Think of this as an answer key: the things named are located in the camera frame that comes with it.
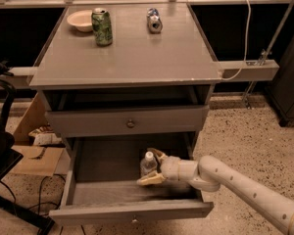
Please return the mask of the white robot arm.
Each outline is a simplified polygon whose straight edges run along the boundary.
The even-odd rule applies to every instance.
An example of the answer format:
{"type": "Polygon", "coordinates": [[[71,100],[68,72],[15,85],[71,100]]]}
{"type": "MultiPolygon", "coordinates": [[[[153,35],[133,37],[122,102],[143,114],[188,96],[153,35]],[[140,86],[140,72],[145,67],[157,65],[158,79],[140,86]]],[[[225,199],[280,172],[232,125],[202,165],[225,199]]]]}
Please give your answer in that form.
{"type": "Polygon", "coordinates": [[[259,213],[283,235],[294,235],[294,201],[254,181],[213,156],[199,161],[168,156],[148,148],[160,166],[137,180],[141,186],[161,184],[166,180],[183,181],[193,188],[216,192],[223,185],[259,213]]]}

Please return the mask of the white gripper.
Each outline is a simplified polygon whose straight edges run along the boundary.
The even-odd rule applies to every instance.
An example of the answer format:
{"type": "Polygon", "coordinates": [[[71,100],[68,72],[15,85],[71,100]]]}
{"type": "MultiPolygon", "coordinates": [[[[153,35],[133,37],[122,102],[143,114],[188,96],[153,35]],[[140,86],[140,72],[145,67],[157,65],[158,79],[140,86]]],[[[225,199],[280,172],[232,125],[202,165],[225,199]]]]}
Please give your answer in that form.
{"type": "Polygon", "coordinates": [[[162,173],[152,171],[149,174],[139,178],[136,183],[141,186],[161,184],[166,179],[176,181],[189,181],[198,175],[198,163],[196,161],[182,160],[179,157],[169,156],[156,149],[148,148],[157,161],[161,164],[162,173]]]}

